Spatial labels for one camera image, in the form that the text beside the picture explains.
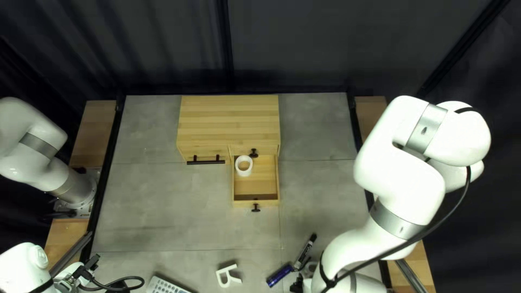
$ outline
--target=gray tile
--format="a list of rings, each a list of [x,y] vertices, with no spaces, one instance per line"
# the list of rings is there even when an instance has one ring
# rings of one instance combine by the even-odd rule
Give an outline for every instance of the gray tile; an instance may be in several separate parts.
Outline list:
[[[294,261],[313,232],[318,238],[310,256],[318,260],[336,236],[365,223],[367,203],[364,190],[353,179],[353,164],[353,160],[279,163],[283,261]],[[378,276],[376,269],[373,275]]]
[[[96,279],[108,283],[123,276],[141,276],[146,284],[132,291],[134,293],[145,292],[155,272],[199,293],[282,293],[282,283],[270,289],[265,281],[281,265],[279,250],[104,252],[100,255]],[[240,275],[242,284],[232,283],[224,289],[217,283],[215,271],[220,264],[228,261],[236,261],[238,268],[233,272]]]
[[[233,208],[230,167],[112,165],[95,251],[279,249],[278,207]]]
[[[176,147],[180,95],[127,96],[113,163],[183,162]]]
[[[356,156],[345,93],[279,95],[282,161]]]

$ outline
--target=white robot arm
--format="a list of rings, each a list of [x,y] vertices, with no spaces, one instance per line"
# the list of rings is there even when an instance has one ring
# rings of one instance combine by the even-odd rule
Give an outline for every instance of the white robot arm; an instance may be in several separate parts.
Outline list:
[[[354,165],[355,181],[378,196],[364,226],[335,238],[322,257],[322,274],[304,281],[304,291],[323,291],[327,280],[357,262],[369,260],[411,239],[434,217],[446,192],[464,186],[483,171],[490,131],[483,117],[462,102],[438,106],[410,96],[394,99],[362,146]],[[421,158],[430,158],[428,162]],[[402,259],[416,243],[386,257]],[[383,285],[359,274],[329,292],[385,292]]]
[[[91,202],[96,186],[54,156],[66,140],[65,132],[33,106],[15,97],[0,99],[0,175],[77,209]]]

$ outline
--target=black drawer handle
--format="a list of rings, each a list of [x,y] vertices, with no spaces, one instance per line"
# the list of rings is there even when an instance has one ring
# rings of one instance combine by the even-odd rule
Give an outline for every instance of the black drawer handle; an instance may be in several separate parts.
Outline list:
[[[215,161],[198,161],[197,155],[194,155],[194,160],[187,161],[187,165],[224,164],[225,162],[225,160],[219,160],[219,155],[215,155]]]
[[[253,204],[253,210],[252,210],[252,212],[254,212],[254,213],[258,213],[258,212],[260,212],[261,210],[259,210],[258,206],[259,206],[258,203],[254,203],[254,204]]]

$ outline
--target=remote control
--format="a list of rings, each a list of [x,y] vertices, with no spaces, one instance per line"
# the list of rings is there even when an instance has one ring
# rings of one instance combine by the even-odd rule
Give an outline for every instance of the remote control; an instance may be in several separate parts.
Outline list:
[[[153,276],[146,289],[146,293],[193,293],[187,291],[158,276]]]

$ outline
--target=silver metal band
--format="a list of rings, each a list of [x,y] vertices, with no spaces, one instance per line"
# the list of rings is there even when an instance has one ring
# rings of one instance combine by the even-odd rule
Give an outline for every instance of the silver metal band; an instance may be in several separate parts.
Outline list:
[[[349,293],[356,293],[356,274],[352,273],[349,278],[351,279],[351,286],[349,288]]]
[[[54,146],[48,144],[44,140],[26,132],[26,134],[20,139],[21,144],[25,144],[26,146],[32,148],[33,150],[41,153],[42,155],[52,159],[54,155],[58,152]]]
[[[424,225],[417,225],[408,222],[397,215],[389,211],[383,204],[376,200],[375,204],[369,211],[369,214],[375,220],[378,226],[382,227],[385,231],[395,235],[398,238],[404,240],[411,239],[418,232],[425,229]]]
[[[446,109],[428,104],[405,146],[420,154],[425,153],[446,114]]]

